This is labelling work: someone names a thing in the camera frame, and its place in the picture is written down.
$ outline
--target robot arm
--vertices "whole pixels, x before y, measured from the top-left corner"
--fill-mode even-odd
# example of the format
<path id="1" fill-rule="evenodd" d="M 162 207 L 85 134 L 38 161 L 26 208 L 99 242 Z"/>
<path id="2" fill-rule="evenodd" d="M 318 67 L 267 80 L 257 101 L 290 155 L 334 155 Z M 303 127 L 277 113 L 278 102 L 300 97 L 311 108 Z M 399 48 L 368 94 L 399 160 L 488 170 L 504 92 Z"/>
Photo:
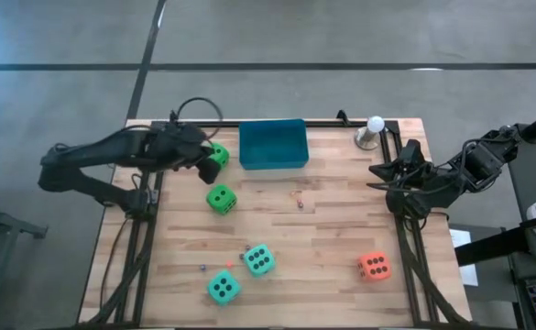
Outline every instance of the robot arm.
<path id="1" fill-rule="evenodd" d="M 140 171 L 164 171 L 196 166 L 199 177 L 211 184 L 220 166 L 207 136 L 192 124 L 175 121 L 161 126 L 128 126 L 89 145 L 57 144 L 41 159 L 38 185 L 48 192 L 74 190 L 94 197 L 101 204 L 118 204 L 127 214 L 139 215 L 148 204 L 146 190 L 124 190 L 84 175 L 81 168 L 114 163 Z"/>
<path id="2" fill-rule="evenodd" d="M 463 193 L 480 193 L 489 188 L 502 167 L 516 158 L 523 141 L 536 142 L 536 122 L 504 126 L 467 140 L 461 152 L 435 166 L 424 159 L 420 142 L 411 139 L 394 161 L 369 167 L 384 183 L 368 185 L 387 191 L 390 212 L 420 220 L 433 207 L 448 207 Z"/>

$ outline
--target black floor stripe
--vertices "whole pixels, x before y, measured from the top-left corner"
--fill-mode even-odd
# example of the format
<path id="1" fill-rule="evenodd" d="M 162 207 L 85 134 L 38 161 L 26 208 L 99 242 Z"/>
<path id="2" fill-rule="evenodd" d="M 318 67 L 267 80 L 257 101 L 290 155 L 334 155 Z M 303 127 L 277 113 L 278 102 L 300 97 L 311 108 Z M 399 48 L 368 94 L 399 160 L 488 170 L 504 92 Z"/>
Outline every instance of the black floor stripe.
<path id="1" fill-rule="evenodd" d="M 495 71 L 536 70 L 536 63 L 152 63 L 154 72 Z"/>
<path id="2" fill-rule="evenodd" d="M 151 61 L 153 43 L 144 58 Z M 288 72 L 288 71 L 498 71 L 536 70 L 532 63 L 93 63 L 0 64 L 0 72 L 111 72 L 139 71 L 140 84 L 147 72 Z"/>
<path id="3" fill-rule="evenodd" d="M 126 119 L 135 119 L 137 117 L 137 110 L 139 109 L 139 103 L 141 102 L 141 94 L 146 84 L 146 77 L 148 76 L 149 64 L 151 63 L 151 57 L 154 53 L 154 47 L 156 46 L 156 39 L 158 38 L 159 25 L 161 15 L 166 5 L 166 0 L 158 0 L 156 11 L 154 12 L 154 18 L 151 21 L 151 28 L 149 29 L 148 43 L 146 44 L 146 50 L 141 60 L 139 67 L 139 73 L 137 74 L 136 86 L 131 94 L 131 102 L 129 103 L 129 110 L 127 111 Z"/>
<path id="4" fill-rule="evenodd" d="M 138 63 L 92 63 L 92 64 L 0 64 L 1 71 L 39 71 L 39 72 L 54 72 L 54 71 L 137 71 L 141 67 Z"/>

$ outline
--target green die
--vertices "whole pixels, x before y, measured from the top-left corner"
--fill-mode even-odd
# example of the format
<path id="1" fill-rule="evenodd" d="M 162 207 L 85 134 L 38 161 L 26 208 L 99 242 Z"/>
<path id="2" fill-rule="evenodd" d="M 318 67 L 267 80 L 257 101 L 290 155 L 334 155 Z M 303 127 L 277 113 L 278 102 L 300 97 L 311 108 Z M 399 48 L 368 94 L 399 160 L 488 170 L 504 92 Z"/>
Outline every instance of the green die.
<path id="1" fill-rule="evenodd" d="M 209 156 L 211 160 L 214 160 L 221 165 L 221 170 L 227 166 L 229 162 L 229 151 L 218 143 L 213 143 L 214 154 Z"/>
<path id="2" fill-rule="evenodd" d="M 254 277 L 260 277 L 276 267 L 276 260 L 265 244 L 251 248 L 243 260 Z"/>
<path id="3" fill-rule="evenodd" d="M 223 270 L 209 282 L 207 289 L 216 303 L 225 306 L 237 296 L 241 291 L 241 286 L 230 272 Z"/>
<path id="4" fill-rule="evenodd" d="M 206 195 L 206 202 L 221 215 L 226 215 L 237 203 L 235 193 L 224 184 L 214 187 Z"/>

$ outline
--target red die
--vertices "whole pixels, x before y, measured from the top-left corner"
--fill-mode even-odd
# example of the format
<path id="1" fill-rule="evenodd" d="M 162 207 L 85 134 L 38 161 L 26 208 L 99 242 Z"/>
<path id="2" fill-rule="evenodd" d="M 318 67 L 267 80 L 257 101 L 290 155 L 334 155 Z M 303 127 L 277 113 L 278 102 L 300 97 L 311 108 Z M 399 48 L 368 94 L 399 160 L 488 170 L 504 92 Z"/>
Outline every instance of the red die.
<path id="1" fill-rule="evenodd" d="M 357 270 L 363 281 L 385 280 L 392 275 L 389 260 L 383 252 L 363 255 L 357 262 Z"/>

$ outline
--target blue plastic container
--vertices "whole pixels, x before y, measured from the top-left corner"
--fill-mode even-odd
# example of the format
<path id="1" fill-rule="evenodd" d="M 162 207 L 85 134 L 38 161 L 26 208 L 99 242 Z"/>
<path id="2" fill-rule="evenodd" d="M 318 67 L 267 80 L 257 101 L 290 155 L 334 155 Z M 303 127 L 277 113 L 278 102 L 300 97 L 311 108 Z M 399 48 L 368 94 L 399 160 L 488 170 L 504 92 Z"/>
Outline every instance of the blue plastic container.
<path id="1" fill-rule="evenodd" d="M 246 170 L 298 169 L 308 161 L 302 119 L 244 122 L 239 125 L 239 161 Z"/>

